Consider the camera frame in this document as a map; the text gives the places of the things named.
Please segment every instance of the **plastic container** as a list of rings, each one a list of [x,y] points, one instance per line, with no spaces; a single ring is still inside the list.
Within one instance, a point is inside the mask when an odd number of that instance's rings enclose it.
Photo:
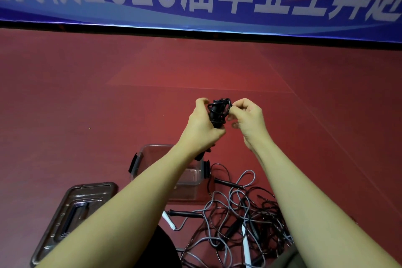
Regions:
[[[143,146],[140,152],[135,155],[131,163],[130,173],[133,181],[138,175],[145,171],[149,166],[162,158],[173,145],[167,144],[148,144]],[[198,185],[206,178],[209,178],[209,163],[203,159],[193,160],[185,169],[178,180],[170,200],[191,201],[197,199]]]

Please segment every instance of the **cable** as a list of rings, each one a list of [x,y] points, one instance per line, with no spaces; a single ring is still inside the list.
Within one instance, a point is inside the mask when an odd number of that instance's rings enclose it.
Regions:
[[[203,209],[182,213],[182,216],[202,216],[203,218],[203,222],[194,232],[187,246],[177,249],[181,253],[182,265],[191,268],[209,268],[205,262],[190,252],[197,245],[207,241],[215,249],[222,267],[265,267],[266,259],[277,258],[294,243],[276,198],[267,189],[253,185],[256,175],[250,169],[243,172],[236,182],[231,181],[229,170],[223,164],[211,165],[211,172],[218,171],[225,171],[228,180],[214,180],[215,184],[229,186],[229,192],[227,194],[220,191],[211,193],[209,184],[212,177],[210,177],[207,191],[211,199]],[[253,178],[242,184],[248,175],[252,175]],[[188,218],[186,217],[175,231],[180,231]],[[242,262],[233,265],[231,249],[239,246],[244,250],[244,246],[247,245],[250,250],[253,250],[250,252],[251,263],[244,258]],[[190,263],[186,256],[195,258],[200,265]]]

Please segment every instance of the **person's right hand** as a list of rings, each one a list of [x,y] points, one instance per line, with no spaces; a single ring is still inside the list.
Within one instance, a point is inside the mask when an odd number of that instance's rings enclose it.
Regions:
[[[244,143],[250,150],[254,150],[256,142],[270,139],[265,127],[263,110],[249,99],[240,99],[233,103],[229,110],[228,121],[237,119],[232,123],[233,128],[240,128],[244,136]]]

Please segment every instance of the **person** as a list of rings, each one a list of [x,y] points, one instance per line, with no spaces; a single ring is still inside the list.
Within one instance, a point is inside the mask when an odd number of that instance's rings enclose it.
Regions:
[[[156,234],[169,192],[186,166],[225,134],[209,121],[207,103],[196,100],[177,144],[61,241],[38,268],[133,267]],[[238,100],[229,111],[232,120],[263,167],[307,267],[401,267],[279,149],[260,107]]]

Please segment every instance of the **red floor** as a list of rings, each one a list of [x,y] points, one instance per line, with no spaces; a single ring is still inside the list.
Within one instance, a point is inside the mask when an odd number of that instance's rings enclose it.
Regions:
[[[127,185],[133,154],[176,142],[203,96],[259,104],[284,152],[402,263],[401,59],[392,51],[0,29],[0,267],[28,266],[70,186]],[[234,176],[254,169],[267,186],[239,133],[228,129],[208,158]],[[168,233],[178,247],[188,240]]]

